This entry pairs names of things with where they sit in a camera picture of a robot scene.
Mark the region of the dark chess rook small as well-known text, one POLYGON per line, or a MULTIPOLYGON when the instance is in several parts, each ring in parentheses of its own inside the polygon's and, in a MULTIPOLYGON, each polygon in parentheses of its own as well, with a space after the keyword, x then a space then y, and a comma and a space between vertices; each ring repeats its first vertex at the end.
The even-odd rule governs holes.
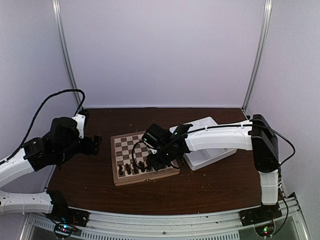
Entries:
POLYGON ((126 164, 125 164, 125 168, 126 168, 127 170, 131 170, 131 165, 128 164, 128 163, 126 163, 126 164))

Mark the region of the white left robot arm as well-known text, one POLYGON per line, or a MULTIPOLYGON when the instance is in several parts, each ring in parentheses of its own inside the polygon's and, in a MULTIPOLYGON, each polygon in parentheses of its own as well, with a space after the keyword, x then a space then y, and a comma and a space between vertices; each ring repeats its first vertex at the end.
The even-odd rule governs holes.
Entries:
POLYGON ((23 142, 17 151, 0 161, 0 213, 43 213, 61 222, 72 218, 72 211, 58 190, 9 192, 7 185, 49 166, 62 167, 78 154, 98 155, 102 137, 85 136, 85 118, 54 118, 42 137, 23 142))

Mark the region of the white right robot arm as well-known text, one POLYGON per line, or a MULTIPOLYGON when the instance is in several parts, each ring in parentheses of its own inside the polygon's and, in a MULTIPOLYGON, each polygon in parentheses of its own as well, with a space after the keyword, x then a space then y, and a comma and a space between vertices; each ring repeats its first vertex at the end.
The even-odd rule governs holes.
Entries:
POLYGON ((141 138, 151 153, 147 160, 158 171, 177 157, 196 155, 212 150, 243 150, 253 154, 259 174, 261 203, 256 210, 259 220, 268 220, 278 203, 280 176, 279 144, 270 125, 261 114, 251 120, 217 124, 212 117, 164 129, 152 123, 141 138))

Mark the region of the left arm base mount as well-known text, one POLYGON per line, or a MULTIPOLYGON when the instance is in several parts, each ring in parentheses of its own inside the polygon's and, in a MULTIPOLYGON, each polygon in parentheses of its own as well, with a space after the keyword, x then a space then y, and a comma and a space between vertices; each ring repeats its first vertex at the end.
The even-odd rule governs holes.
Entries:
POLYGON ((65 197, 58 190, 49 190, 46 193, 50 196, 50 203, 53 205, 51 212, 45 214, 48 219, 72 226, 87 226, 90 216, 88 211, 69 207, 65 197))

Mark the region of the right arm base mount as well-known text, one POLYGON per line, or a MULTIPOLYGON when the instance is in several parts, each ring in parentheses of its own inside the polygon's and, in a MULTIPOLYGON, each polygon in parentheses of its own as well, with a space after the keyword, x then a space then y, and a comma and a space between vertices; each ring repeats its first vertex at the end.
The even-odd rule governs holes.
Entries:
POLYGON ((272 205, 261 205, 244 209, 239 212, 240 221, 243 227, 249 225, 256 225, 282 216, 282 211, 279 205, 279 201, 272 205))

